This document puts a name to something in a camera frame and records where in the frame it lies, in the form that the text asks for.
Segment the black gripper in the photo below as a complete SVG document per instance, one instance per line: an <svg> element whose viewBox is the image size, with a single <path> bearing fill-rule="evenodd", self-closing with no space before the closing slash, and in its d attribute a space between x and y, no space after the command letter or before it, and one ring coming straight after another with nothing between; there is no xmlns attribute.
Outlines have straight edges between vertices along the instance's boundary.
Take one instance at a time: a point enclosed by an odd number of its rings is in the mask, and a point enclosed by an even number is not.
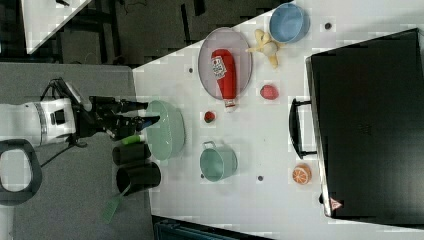
<svg viewBox="0 0 424 240"><path fill-rule="evenodd" d="M148 102L117 101L114 97L91 96L91 109L81 103L75 105L76 137L87 138L96 133L107 133L112 140L121 140L157 123L159 116L124 117L123 113L146 110Z"/></svg>

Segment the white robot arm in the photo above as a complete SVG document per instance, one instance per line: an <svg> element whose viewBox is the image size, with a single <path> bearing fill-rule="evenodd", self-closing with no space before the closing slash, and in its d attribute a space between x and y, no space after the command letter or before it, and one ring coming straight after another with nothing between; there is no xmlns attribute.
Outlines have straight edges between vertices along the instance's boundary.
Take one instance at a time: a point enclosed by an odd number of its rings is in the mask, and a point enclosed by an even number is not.
<svg viewBox="0 0 424 240"><path fill-rule="evenodd" d="M25 139L38 147L68 142L96 133L106 133L113 141L135 135L157 123L159 116L123 116L123 113L146 110L148 103L116 100L114 97L90 96L83 105L70 98L1 105L1 140Z"/></svg>

